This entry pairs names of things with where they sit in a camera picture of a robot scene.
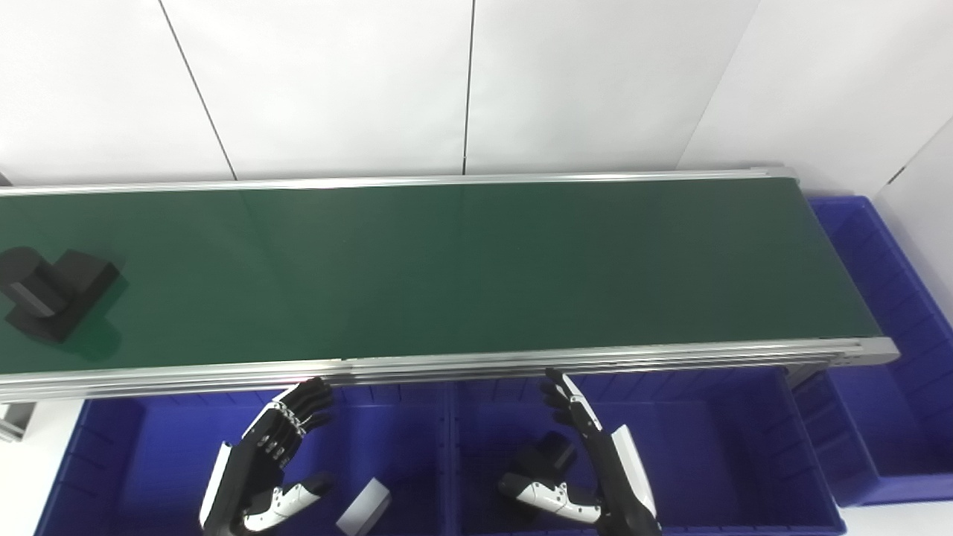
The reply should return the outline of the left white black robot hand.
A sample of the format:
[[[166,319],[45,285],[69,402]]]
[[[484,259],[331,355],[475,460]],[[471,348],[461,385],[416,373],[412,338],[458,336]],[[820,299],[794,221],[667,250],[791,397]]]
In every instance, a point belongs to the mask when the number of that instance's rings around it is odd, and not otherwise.
[[[200,508],[204,535],[272,535],[328,495],[329,473],[284,479],[306,435],[330,423],[333,404],[331,387],[313,377],[269,401],[236,444],[222,442]]]

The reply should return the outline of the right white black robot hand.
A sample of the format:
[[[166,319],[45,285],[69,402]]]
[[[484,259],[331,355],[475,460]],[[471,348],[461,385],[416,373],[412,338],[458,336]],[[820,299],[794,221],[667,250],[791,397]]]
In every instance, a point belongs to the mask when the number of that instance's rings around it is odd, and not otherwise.
[[[574,450],[564,435],[553,433],[552,448],[529,447],[521,452],[517,470],[498,479],[501,495],[511,501],[582,525],[599,535],[660,535],[656,501],[632,432],[627,425],[607,431],[574,380],[546,368],[539,386],[552,417],[579,435],[596,476],[588,493],[564,478]]]

